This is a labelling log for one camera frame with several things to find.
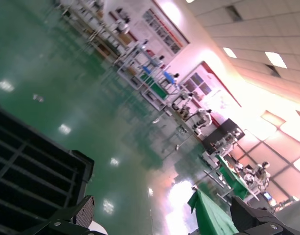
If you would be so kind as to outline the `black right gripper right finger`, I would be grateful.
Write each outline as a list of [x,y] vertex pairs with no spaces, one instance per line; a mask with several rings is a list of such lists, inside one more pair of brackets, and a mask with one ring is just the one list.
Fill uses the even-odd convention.
[[248,206],[241,198],[231,198],[231,219],[239,235],[300,235],[268,210]]

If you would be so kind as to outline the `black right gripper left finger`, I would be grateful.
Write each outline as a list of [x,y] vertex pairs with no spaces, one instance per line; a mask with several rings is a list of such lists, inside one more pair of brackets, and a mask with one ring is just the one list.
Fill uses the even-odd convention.
[[41,224],[24,231],[26,235],[93,235],[94,197],[85,196],[77,205],[56,211]]

